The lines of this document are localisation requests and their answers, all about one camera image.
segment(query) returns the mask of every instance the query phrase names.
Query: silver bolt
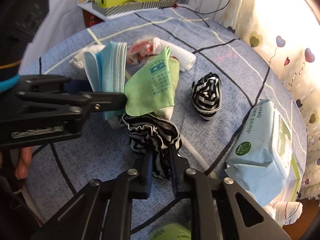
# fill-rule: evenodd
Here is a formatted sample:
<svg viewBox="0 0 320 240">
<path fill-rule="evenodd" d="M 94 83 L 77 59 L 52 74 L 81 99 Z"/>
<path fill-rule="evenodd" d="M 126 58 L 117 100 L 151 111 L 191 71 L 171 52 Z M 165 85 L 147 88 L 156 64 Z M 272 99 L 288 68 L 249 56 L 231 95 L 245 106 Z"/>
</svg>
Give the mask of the silver bolt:
<svg viewBox="0 0 320 240">
<path fill-rule="evenodd" d="M 193 168 L 186 169 L 186 174 L 189 174 L 189 175 L 194 175 L 194 174 L 196 174 L 196 172 L 197 171 Z"/>
<path fill-rule="evenodd" d="M 223 182 L 224 182 L 225 184 L 231 185 L 231 184 L 233 184 L 235 181 L 233 180 L 233 178 L 226 177 L 226 178 L 223 179 Z"/>
<path fill-rule="evenodd" d="M 88 95 L 88 94 L 83 94 L 83 96 L 84 96 L 85 98 L 92 98 L 92 96 L 90 96 L 90 95 Z"/>
<path fill-rule="evenodd" d="M 92 187 L 98 186 L 98 185 L 100 185 L 100 183 L 101 183 L 101 180 L 99 180 L 99 179 L 92 179 L 92 180 L 90 180 L 90 182 L 89 182 L 89 184 L 90 184 Z"/>
<path fill-rule="evenodd" d="M 138 174 L 138 171 L 137 171 L 136 169 L 130 169 L 130 170 L 127 171 L 127 173 L 128 173 L 129 175 L 137 175 L 137 174 Z"/>
<path fill-rule="evenodd" d="M 71 112 L 75 112 L 75 113 L 80 113 L 80 112 L 82 112 L 82 109 L 81 109 L 80 107 L 77 107 L 77 106 L 70 106 L 70 107 L 69 107 L 69 110 L 70 110 Z"/>
</svg>

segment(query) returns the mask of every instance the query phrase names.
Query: green heart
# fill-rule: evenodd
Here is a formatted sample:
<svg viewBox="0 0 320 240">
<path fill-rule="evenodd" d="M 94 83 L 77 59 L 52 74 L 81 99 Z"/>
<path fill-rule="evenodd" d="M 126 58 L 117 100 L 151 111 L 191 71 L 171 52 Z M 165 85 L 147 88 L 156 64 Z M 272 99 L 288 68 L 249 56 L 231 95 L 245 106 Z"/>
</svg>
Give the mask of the green heart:
<svg viewBox="0 0 320 240">
<path fill-rule="evenodd" d="M 315 121 L 316 121 L 316 115 L 315 115 L 315 114 L 312 114 L 312 115 L 310 116 L 309 123 L 315 123 Z"/>
<path fill-rule="evenodd" d="M 250 38 L 250 45 L 252 48 L 255 48 L 259 45 L 259 39 L 257 39 L 256 37 L 252 36 Z"/>
</svg>

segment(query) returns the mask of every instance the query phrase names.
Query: green container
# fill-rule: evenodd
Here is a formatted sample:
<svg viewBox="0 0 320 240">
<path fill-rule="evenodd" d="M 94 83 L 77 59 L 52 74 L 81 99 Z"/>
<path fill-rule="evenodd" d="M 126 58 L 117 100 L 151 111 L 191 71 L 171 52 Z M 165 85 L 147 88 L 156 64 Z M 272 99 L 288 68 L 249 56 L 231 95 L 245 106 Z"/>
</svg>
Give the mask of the green container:
<svg viewBox="0 0 320 240">
<path fill-rule="evenodd" d="M 184 226 L 171 223 L 165 224 L 148 234 L 147 240 L 190 240 L 191 232 Z"/>
</svg>

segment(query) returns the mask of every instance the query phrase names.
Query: light blue package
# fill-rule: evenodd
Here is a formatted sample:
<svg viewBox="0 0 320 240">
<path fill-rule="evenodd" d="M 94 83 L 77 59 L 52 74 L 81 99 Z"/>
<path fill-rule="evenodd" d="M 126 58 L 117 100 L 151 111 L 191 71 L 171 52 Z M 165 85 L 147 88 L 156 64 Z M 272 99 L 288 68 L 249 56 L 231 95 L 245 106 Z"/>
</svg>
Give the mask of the light blue package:
<svg viewBox="0 0 320 240">
<path fill-rule="evenodd" d="M 291 138 L 291 130 L 273 103 L 261 101 L 250 111 L 226 160 L 228 176 L 252 192 L 262 207 L 281 192 L 289 175 Z"/>
<path fill-rule="evenodd" d="M 84 53 L 84 68 L 93 91 L 124 92 L 126 56 L 127 43 L 125 42 L 110 42 L 97 54 Z M 124 109 L 103 114 L 107 120 L 123 113 Z"/>
</svg>

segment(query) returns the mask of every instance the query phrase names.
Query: robotic arm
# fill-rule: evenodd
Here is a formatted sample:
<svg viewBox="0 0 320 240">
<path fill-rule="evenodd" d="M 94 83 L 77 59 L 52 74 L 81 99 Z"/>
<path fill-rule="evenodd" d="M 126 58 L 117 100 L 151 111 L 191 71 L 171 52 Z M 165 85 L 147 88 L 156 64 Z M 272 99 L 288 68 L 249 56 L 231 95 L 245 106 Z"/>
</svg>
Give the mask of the robotic arm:
<svg viewBox="0 0 320 240">
<path fill-rule="evenodd" d="M 48 0 L 0 2 L 0 151 L 5 156 L 0 176 L 16 191 L 10 150 L 78 138 L 91 112 L 122 109 L 127 98 L 121 93 L 74 94 L 73 81 L 60 75 L 19 76 L 24 50 L 48 12 Z M 208 178 L 190 168 L 175 147 L 169 151 L 174 194 L 191 199 L 192 240 L 290 239 L 233 179 Z M 151 179 L 148 151 L 116 179 L 92 179 L 31 239 L 129 240 L 135 232 L 130 231 L 132 199 L 149 198 Z"/>
</svg>

